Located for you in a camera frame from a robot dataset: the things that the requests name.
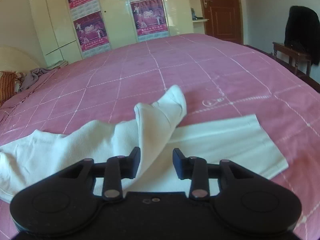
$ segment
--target wall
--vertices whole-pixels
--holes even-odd
[[[243,44],[248,44],[248,16],[247,16],[247,2],[241,1],[242,23],[243,23]]]
[[[289,9],[293,5],[306,6],[320,15],[320,0],[246,0],[248,44],[265,52],[273,52],[273,41],[284,42]],[[320,83],[320,69],[314,66],[311,77]]]
[[[16,47],[45,66],[29,0],[0,0],[0,46]]]

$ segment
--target cream headboard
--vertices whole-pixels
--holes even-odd
[[[27,54],[8,46],[0,46],[0,71],[19,71],[28,72],[28,70],[39,68]]]

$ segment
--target wooden door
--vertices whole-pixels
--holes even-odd
[[[224,41],[243,44],[240,0],[202,2],[204,17],[209,19],[206,23],[206,34]]]

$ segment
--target black jacket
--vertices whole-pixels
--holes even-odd
[[[320,62],[320,22],[317,13],[303,6],[292,6],[285,29],[285,46],[311,55],[312,63]]]

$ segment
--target pink bed sheet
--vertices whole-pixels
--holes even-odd
[[[69,134],[91,120],[134,118],[138,102],[183,90],[188,115],[181,126],[256,114],[289,169],[274,178],[303,205],[295,229],[320,237],[320,96],[270,57],[201,34],[129,45],[54,70],[0,108],[0,144],[35,129]],[[0,201],[0,240],[16,233]]]

